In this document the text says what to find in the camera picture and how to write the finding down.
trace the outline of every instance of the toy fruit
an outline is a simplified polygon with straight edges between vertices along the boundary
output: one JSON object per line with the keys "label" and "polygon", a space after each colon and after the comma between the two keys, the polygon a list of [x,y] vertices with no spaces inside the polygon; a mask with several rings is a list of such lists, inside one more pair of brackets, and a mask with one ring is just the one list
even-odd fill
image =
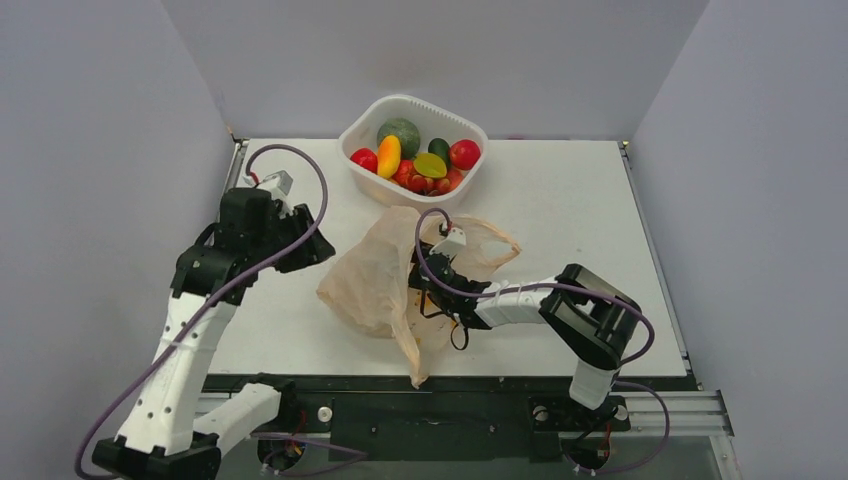
{"label": "toy fruit", "polygon": [[435,153],[419,153],[414,160],[415,171],[430,178],[442,178],[448,173],[448,166],[442,157]]}
{"label": "toy fruit", "polygon": [[400,140],[389,135],[380,142],[377,149],[377,175],[390,178],[400,166]]}
{"label": "toy fruit", "polygon": [[450,188],[448,188],[448,192],[452,192],[456,189],[456,187],[459,186],[460,183],[462,183],[463,178],[464,177],[462,176],[462,172],[460,172],[459,170],[457,170],[455,168],[451,168],[450,170],[448,170],[448,174],[445,175],[445,178],[443,178],[441,180],[447,180],[447,181],[450,182]]}
{"label": "toy fruit", "polygon": [[460,170],[471,170],[480,160],[480,147],[474,140],[460,140],[451,146],[451,165]]}
{"label": "toy fruit", "polygon": [[398,171],[392,176],[392,180],[403,188],[409,188],[407,182],[409,176],[413,173],[415,173],[415,168],[412,166],[412,160],[401,160]]}
{"label": "toy fruit", "polygon": [[377,154],[372,152],[370,148],[360,148],[353,152],[350,159],[353,163],[365,170],[371,173],[377,173]]}
{"label": "toy fruit", "polygon": [[434,138],[427,145],[427,152],[438,155],[450,169],[450,144],[444,138]]}
{"label": "toy fruit", "polygon": [[418,173],[412,174],[407,182],[407,188],[415,193],[426,194],[433,189],[433,179]]}
{"label": "toy fruit", "polygon": [[394,135],[400,140],[401,156],[412,158],[421,146],[421,134],[418,127],[405,118],[390,118],[377,131],[377,145],[382,145],[383,139]]}
{"label": "toy fruit", "polygon": [[450,193],[451,190],[453,190],[453,187],[451,187],[450,180],[448,180],[447,178],[440,178],[436,180],[436,184],[433,185],[433,192],[436,192],[439,195]]}

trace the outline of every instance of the green cucumber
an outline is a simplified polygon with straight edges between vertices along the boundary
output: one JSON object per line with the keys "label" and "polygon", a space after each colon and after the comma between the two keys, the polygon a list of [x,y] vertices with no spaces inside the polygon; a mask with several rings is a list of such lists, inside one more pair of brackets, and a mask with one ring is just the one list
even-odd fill
{"label": "green cucumber", "polygon": [[439,158],[445,161],[448,170],[450,170],[450,145],[444,138],[434,138],[427,145],[427,152],[438,155]]}

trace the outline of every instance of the white wall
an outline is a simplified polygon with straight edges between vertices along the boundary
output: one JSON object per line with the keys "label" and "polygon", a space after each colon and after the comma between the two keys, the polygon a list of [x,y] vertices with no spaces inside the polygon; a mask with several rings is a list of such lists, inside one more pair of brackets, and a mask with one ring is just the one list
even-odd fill
{"label": "white wall", "polygon": [[153,356],[231,152],[159,1],[0,0],[4,479],[72,477],[90,422]]}
{"label": "white wall", "polygon": [[848,3],[713,0],[634,171],[746,478],[845,478]]}
{"label": "white wall", "polygon": [[490,137],[630,138],[707,0],[164,0],[236,135],[409,93]]}

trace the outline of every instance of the white table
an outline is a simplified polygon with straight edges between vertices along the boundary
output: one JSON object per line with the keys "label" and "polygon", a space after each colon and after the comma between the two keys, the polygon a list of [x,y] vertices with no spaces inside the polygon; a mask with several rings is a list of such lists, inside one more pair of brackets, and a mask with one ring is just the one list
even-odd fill
{"label": "white table", "polygon": [[[245,158],[269,143],[288,143],[324,170],[330,203],[321,231],[337,255],[358,243],[384,208],[360,193],[336,155],[335,140],[250,141]],[[255,165],[260,177],[286,169],[290,199],[320,205],[315,174],[294,154],[270,151]],[[524,282],[580,263],[636,300],[656,329],[653,348],[627,365],[623,376],[684,376],[685,366],[615,142],[492,141],[487,164],[451,213],[467,213],[506,230],[523,251],[495,280]],[[281,275],[260,274],[224,333],[210,373],[407,375],[406,358],[391,339],[366,337],[345,326],[315,295],[333,259]],[[568,376],[576,357],[547,326],[516,325],[471,331],[467,350],[444,350],[432,375]],[[638,327],[628,352],[647,334]]]}

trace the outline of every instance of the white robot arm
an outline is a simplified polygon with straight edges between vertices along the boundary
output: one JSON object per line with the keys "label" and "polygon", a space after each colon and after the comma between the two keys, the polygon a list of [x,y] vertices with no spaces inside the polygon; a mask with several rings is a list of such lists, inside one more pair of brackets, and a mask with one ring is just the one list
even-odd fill
{"label": "white robot arm", "polygon": [[[465,233],[448,224],[443,224],[440,232],[444,236],[442,241],[422,246],[428,269],[438,282],[424,274],[416,254],[412,259],[415,267],[409,275],[410,287],[421,290],[440,309],[425,316],[447,315],[466,334],[468,329],[491,330],[508,324],[549,325],[578,357],[569,396],[590,410],[599,408],[621,370],[624,349],[639,323],[633,315],[640,312],[639,305],[577,264],[566,266],[556,277],[534,282],[532,288],[528,284],[498,285],[469,280],[451,268],[454,257],[465,246]],[[562,285],[593,294],[553,288]],[[419,303],[422,315],[424,304]]]}
{"label": "white robot arm", "polygon": [[[176,342],[176,337],[210,294],[292,244],[312,225],[306,205],[288,205],[291,183],[286,172],[278,172],[255,188],[229,190],[221,199],[219,221],[180,256],[154,358],[169,348],[175,350],[143,385],[117,435],[97,443],[92,454],[96,465],[133,480],[213,479],[221,457],[277,417],[283,392],[275,385],[247,383],[222,406],[194,418],[221,335],[256,276],[230,290],[182,341]],[[207,244],[213,233],[214,242]],[[334,254],[316,230],[274,267],[291,272]]]}

